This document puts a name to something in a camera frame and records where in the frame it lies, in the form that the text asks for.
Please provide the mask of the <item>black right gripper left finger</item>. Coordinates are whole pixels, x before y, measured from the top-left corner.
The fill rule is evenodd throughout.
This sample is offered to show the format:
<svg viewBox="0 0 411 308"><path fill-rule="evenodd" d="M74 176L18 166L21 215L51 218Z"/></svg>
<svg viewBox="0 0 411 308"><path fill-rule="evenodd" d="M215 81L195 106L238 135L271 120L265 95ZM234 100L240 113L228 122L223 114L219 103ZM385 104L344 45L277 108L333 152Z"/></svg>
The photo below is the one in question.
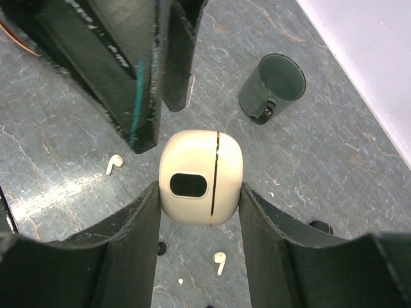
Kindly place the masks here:
<svg viewBox="0 0 411 308"><path fill-rule="evenodd" d="M151 183L134 201L63 241L18 231L1 200L2 307L149 307L161 207Z"/></svg>

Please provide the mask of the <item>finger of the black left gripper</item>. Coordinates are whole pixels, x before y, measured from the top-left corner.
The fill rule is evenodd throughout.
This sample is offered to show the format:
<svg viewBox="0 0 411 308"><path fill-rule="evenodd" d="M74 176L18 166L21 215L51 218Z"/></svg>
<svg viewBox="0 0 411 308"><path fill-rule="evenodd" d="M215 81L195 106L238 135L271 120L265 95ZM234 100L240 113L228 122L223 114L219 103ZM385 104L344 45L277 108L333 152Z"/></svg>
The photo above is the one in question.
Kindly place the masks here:
<svg viewBox="0 0 411 308"><path fill-rule="evenodd" d="M157 1L41 1L35 18L136 153L159 135Z"/></svg>
<svg viewBox="0 0 411 308"><path fill-rule="evenodd" d="M174 1L168 26L163 100L172 112L186 106L200 22L207 1Z"/></svg>

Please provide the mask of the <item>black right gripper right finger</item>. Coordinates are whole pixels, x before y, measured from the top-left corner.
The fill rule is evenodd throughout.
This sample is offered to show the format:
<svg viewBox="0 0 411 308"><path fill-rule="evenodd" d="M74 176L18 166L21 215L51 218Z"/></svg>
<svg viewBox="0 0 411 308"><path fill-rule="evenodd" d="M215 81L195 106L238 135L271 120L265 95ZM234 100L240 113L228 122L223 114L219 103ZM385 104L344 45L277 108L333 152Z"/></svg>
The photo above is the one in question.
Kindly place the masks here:
<svg viewBox="0 0 411 308"><path fill-rule="evenodd" d="M409 307L410 234L342 239L243 184L243 250L253 307Z"/></svg>

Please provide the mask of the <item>beige earbud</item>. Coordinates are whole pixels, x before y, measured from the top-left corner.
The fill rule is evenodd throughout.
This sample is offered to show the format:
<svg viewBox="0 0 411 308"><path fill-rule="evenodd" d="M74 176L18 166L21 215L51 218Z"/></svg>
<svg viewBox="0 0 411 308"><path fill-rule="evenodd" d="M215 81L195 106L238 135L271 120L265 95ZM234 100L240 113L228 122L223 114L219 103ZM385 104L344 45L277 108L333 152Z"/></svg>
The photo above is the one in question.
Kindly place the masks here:
<svg viewBox="0 0 411 308"><path fill-rule="evenodd" d="M111 156L111 158L109 159L109 162L107 164L105 174L109 176L114 167L121 167L123 164L124 164L124 160L120 155L115 154L115 155Z"/></svg>
<svg viewBox="0 0 411 308"><path fill-rule="evenodd" d="M225 262L226 262L227 256L224 252L216 252L213 255L213 261L218 264L218 269L217 269L217 275L221 276L224 266L225 266Z"/></svg>

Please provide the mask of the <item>beige earbuds charging case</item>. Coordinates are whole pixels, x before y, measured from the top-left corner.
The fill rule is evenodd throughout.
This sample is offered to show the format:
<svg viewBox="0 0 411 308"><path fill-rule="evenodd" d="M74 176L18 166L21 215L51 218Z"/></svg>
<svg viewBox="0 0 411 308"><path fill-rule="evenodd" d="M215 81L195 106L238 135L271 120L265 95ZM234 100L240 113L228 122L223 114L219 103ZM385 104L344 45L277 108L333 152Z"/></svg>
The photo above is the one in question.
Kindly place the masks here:
<svg viewBox="0 0 411 308"><path fill-rule="evenodd" d="M163 211L175 221L218 226L234 215L243 182L238 142L213 130L183 130L164 146L159 164Z"/></svg>

